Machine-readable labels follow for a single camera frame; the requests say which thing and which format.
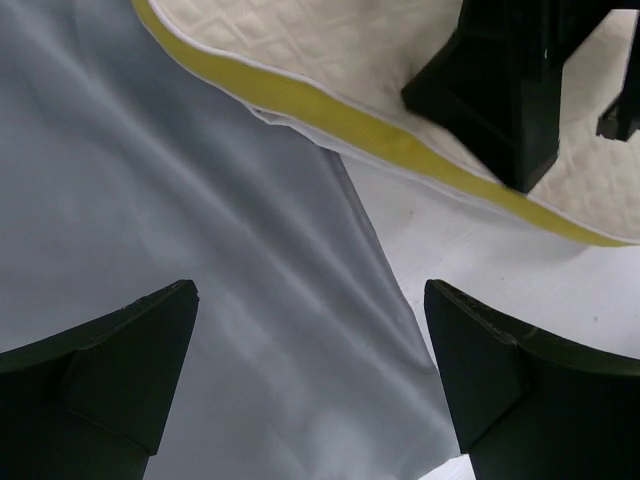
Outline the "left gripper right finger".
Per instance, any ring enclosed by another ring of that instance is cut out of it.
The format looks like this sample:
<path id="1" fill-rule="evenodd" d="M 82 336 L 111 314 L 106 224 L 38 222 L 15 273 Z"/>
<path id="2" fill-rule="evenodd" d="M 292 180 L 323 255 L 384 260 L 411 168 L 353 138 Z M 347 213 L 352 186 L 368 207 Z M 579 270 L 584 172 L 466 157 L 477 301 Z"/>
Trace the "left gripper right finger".
<path id="1" fill-rule="evenodd" d="M 424 309 L 476 478 L 638 478 L 638 360 L 530 325 L 442 280 L 427 282 Z"/>

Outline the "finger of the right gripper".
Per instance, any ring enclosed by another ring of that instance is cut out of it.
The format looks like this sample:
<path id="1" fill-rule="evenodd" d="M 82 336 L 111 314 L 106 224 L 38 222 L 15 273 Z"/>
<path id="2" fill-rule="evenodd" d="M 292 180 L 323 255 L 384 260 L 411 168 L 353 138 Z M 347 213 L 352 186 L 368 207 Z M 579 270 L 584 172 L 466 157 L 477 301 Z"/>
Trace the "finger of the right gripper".
<path id="1" fill-rule="evenodd" d="M 627 142 L 639 129 L 639 80 L 626 77 L 620 94 L 599 116 L 596 134 Z"/>
<path id="2" fill-rule="evenodd" d="M 616 1 L 465 0 L 405 107 L 526 194 L 558 158 L 563 67 Z"/>

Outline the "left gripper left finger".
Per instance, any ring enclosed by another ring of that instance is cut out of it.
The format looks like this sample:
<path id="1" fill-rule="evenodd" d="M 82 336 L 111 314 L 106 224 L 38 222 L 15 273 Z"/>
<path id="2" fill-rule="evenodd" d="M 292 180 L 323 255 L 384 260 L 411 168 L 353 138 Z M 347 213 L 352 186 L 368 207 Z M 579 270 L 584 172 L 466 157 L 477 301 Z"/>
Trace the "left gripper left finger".
<path id="1" fill-rule="evenodd" d="M 4 479 L 141 479 L 156 455 L 198 311 L 180 280 L 1 355 Z"/>

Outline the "cream yellow pillow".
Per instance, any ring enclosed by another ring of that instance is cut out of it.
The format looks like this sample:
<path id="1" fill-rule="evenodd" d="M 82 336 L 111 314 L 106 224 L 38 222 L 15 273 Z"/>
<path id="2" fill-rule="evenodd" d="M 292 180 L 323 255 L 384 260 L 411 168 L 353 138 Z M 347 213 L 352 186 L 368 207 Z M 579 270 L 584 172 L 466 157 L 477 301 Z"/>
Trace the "cream yellow pillow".
<path id="1" fill-rule="evenodd" d="M 639 241 L 639 141 L 594 132 L 622 82 L 631 12 L 611 13 L 569 60 L 558 161 L 520 195 L 400 100 L 403 84 L 452 32 L 456 1 L 138 1 L 134 8 L 181 67 L 267 122 L 568 239 Z"/>

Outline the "grey pillowcase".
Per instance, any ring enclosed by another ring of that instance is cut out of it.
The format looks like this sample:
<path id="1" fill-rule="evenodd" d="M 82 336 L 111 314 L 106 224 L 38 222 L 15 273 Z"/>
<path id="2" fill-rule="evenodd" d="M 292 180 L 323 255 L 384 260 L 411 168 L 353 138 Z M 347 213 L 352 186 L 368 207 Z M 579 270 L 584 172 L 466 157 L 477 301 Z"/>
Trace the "grey pillowcase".
<path id="1" fill-rule="evenodd" d="M 200 302 L 151 479 L 418 479 L 459 450 L 341 158 L 179 67 L 128 1 L 1 5 L 1 345 Z"/>

